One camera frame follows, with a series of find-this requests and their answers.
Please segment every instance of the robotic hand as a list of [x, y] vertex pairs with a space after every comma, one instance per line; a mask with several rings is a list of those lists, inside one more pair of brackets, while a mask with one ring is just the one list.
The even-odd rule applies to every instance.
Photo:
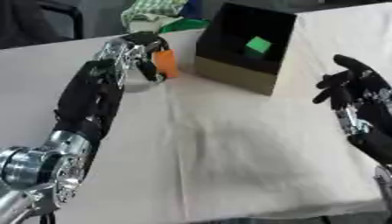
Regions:
[[57, 124], [43, 146], [0, 150], [0, 224], [32, 216], [55, 222], [53, 212], [75, 196], [109, 133], [128, 70], [138, 68], [153, 83], [164, 81], [151, 53], [167, 48], [150, 32], [112, 39], [66, 87], [55, 110]]
[[336, 55], [334, 61], [347, 70], [325, 75], [313, 102], [330, 99], [348, 142], [380, 163], [375, 180], [392, 213], [392, 88], [356, 59]]

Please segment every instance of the black robotic forearm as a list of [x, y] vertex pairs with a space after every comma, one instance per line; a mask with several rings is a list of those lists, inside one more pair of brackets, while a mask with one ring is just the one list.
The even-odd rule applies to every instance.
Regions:
[[151, 62], [151, 52], [165, 45], [148, 32], [109, 41], [67, 85], [45, 143], [0, 150], [0, 224], [31, 216], [53, 221], [53, 212], [75, 196], [110, 131], [128, 70], [141, 69], [150, 82], [165, 80]]

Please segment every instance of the open box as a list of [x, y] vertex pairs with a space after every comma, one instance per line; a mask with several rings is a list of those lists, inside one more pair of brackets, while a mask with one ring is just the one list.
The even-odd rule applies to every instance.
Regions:
[[[272, 95], [296, 16], [225, 3], [197, 44], [195, 66], [204, 77]], [[254, 37], [271, 48], [261, 57], [246, 54]]]

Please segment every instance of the white table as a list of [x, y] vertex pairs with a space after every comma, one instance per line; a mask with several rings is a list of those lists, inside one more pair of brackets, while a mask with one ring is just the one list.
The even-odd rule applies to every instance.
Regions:
[[[77, 198], [59, 223], [304, 218], [382, 209], [375, 161], [350, 146], [322, 74], [353, 56], [392, 81], [392, 4], [298, 15], [275, 93], [189, 74], [200, 31], [167, 37], [181, 77], [127, 94]], [[106, 38], [0, 52], [0, 145], [40, 145], [64, 86]]]

